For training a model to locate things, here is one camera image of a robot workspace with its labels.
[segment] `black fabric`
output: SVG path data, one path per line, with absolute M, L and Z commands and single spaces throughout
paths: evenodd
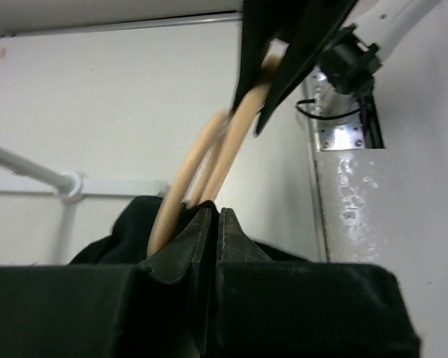
M 366 264 L 220 262 L 216 357 L 417 358 L 395 276 Z
M 0 267 L 0 358 L 117 357 L 135 280 L 135 266 Z
M 149 234 L 161 202 L 162 198 L 156 196 L 139 196 L 133 199 L 114 223 L 111 235 L 89 244 L 72 259 L 70 264 L 139 263 L 146 259 Z M 187 209 L 182 204 L 173 236 L 182 232 L 202 207 L 209 207 L 214 215 L 219 215 L 211 201 L 192 209 Z M 302 260 L 271 246 L 257 242 L 256 244 L 275 261 Z

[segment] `metal panel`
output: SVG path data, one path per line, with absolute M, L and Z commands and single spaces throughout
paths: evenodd
M 326 76 L 316 67 L 304 81 L 303 85 L 305 99 L 315 99 L 316 103 L 301 104 L 300 108 L 305 105 L 307 113 L 322 115 L 323 103 L 320 96 L 323 84 L 331 86 L 327 82 Z M 358 105 L 355 103 L 351 110 L 357 109 Z M 313 134 L 315 151 L 342 151 L 365 148 L 364 132 L 358 114 L 330 121 L 319 119 L 309 119 L 308 121 Z
M 376 79 L 386 149 L 317 153 L 332 261 L 371 262 L 402 286 L 425 357 L 448 357 L 448 0 Z

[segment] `metal bracket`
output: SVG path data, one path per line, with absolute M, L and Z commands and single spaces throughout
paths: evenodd
M 304 94 L 306 98 L 315 98 L 316 104 L 308 104 L 306 110 L 316 115 L 321 113 L 321 94 L 331 86 L 326 76 L 318 68 L 305 79 Z M 365 148 L 364 132 L 358 114 L 334 121 L 309 119 L 311 132 L 315 139 L 316 151 L 345 151 Z

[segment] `shiny metal surface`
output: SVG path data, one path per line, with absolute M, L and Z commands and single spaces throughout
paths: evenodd
M 317 94 L 318 106 L 321 116 L 339 116 L 347 113 L 352 109 L 355 99 L 350 95 L 342 95 L 335 91 L 335 88 L 326 80 L 322 72 L 317 73 L 315 80 L 315 93 Z M 349 121 L 349 117 L 335 119 L 332 125 L 345 124 Z
M 326 244 L 326 232 L 324 228 L 323 221 L 323 211 L 322 211 L 322 201 L 320 197 L 320 185 L 319 178 L 317 176 L 317 161 L 315 158 L 315 148 L 316 148 L 316 138 L 312 130 L 312 121 L 305 117 L 303 114 L 296 111 L 296 119 L 303 129 L 304 135 L 306 137 L 305 141 L 305 152 L 307 153 L 307 170 L 308 170 L 308 183 L 310 185 L 310 193 L 312 200 L 313 218 L 314 218 L 314 229 L 315 236 L 318 244 L 318 253 L 320 262 L 329 261 L 329 253 Z
M 324 116 L 323 108 L 329 104 L 327 101 L 322 101 L 322 91 L 327 89 L 327 93 L 331 92 L 328 90 L 329 86 L 326 76 L 319 72 L 318 69 L 315 69 L 307 77 L 303 86 L 304 97 L 315 98 L 317 101 L 316 104 L 307 105 L 306 110 L 308 112 Z M 340 98 L 344 99 L 340 103 L 348 103 L 348 98 Z M 344 112 L 339 112 L 338 114 L 354 110 L 358 108 L 357 106 L 354 103 L 354 107 L 348 107 Z M 309 122 L 316 151 L 344 151 L 365 148 L 364 132 L 362 131 L 358 114 L 331 121 L 309 119 Z

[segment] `white wall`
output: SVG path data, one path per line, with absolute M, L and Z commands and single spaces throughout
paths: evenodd
M 93 178 L 171 181 L 231 102 L 238 39 L 232 22 L 1 38 L 0 145 Z M 298 97 L 246 139 L 217 203 L 235 208 L 251 237 L 316 259 Z M 0 195 L 0 264 L 65 263 L 107 235 L 127 202 L 85 199 L 63 220 L 54 198 Z

